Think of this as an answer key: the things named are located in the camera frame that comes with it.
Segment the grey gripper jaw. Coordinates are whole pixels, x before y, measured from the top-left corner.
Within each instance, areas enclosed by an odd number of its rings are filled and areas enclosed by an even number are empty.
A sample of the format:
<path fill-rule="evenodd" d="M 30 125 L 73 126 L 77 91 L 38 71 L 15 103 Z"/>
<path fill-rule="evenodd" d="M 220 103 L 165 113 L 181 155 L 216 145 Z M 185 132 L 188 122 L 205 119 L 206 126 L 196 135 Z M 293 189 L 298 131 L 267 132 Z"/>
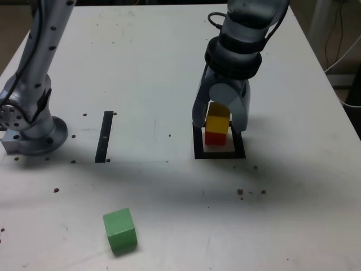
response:
<path fill-rule="evenodd" d="M 236 86 L 225 83 L 214 84 L 209 90 L 212 101 L 226 106 L 231 113 L 232 127 L 236 132 L 247 128 L 250 103 L 250 86 L 248 80 L 237 82 Z"/>
<path fill-rule="evenodd" d="M 202 78 L 200 80 L 199 89 L 195 102 L 192 107 L 192 122 L 193 125 L 197 128 L 201 128 L 205 122 L 206 112 L 208 109 L 209 98 L 209 89 L 210 81 L 207 78 L 208 67 L 204 68 Z"/>

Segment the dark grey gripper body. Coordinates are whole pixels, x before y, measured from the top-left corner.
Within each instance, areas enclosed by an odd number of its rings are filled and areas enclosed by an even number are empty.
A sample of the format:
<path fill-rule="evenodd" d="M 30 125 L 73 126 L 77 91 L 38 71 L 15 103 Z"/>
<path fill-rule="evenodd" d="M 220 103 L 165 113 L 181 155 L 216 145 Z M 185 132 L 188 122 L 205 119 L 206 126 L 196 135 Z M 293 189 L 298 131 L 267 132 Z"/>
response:
<path fill-rule="evenodd" d="M 219 74 L 212 74 L 210 75 L 211 81 L 215 84 L 227 84 L 227 85 L 244 85 L 245 80 L 237 80 L 234 78 L 228 78 L 225 76 L 221 76 Z"/>

